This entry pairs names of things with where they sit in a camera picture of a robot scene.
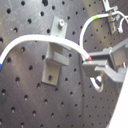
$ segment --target wire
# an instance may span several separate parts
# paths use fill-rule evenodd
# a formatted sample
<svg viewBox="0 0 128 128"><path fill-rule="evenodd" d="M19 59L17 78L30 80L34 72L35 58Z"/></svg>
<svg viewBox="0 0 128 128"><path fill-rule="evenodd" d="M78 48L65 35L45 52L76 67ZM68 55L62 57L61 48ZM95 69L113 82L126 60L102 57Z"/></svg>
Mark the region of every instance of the wire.
<svg viewBox="0 0 128 128"><path fill-rule="evenodd" d="M92 85L94 86L95 90L97 92L102 92L103 91L103 88L104 88L104 85L103 83L101 84L101 86L97 85L96 81L95 81L95 78L91 77L90 78L91 82L92 82Z"/></svg>
<svg viewBox="0 0 128 128"><path fill-rule="evenodd" d="M112 13L106 13L106 14L98 14L98 15L95 15L95 16L92 16L90 17L84 24L82 30L81 30L81 33L80 33L80 38L79 38L79 44L80 44L80 47L83 48L83 40L84 40L84 35L85 35L85 32L88 28L88 26L90 25L90 23L96 19L99 19L99 18L105 18L105 17L109 17L109 16L114 16L114 15L121 15L127 22L128 24L128 20L126 18L126 16L120 12L120 11L115 11L115 12L112 12Z"/></svg>
<svg viewBox="0 0 128 128"><path fill-rule="evenodd" d="M119 33L123 33L123 22L124 22L124 18L122 18L120 21L120 25L118 28Z"/></svg>
<svg viewBox="0 0 128 128"><path fill-rule="evenodd" d="M20 36L16 39L14 39L12 42L10 42L7 47L4 49L0 56L0 69L2 67L2 64L8 55L8 53L13 49L16 45L25 42L25 41L45 41L45 42L52 42L59 45L64 45L67 47L71 47L72 49L76 50L78 53L80 53L85 59L90 59L89 54L81 48L78 44L74 43L73 41L70 41L68 39L64 39L61 37L55 37L55 36L47 36L47 35L24 35Z"/></svg>

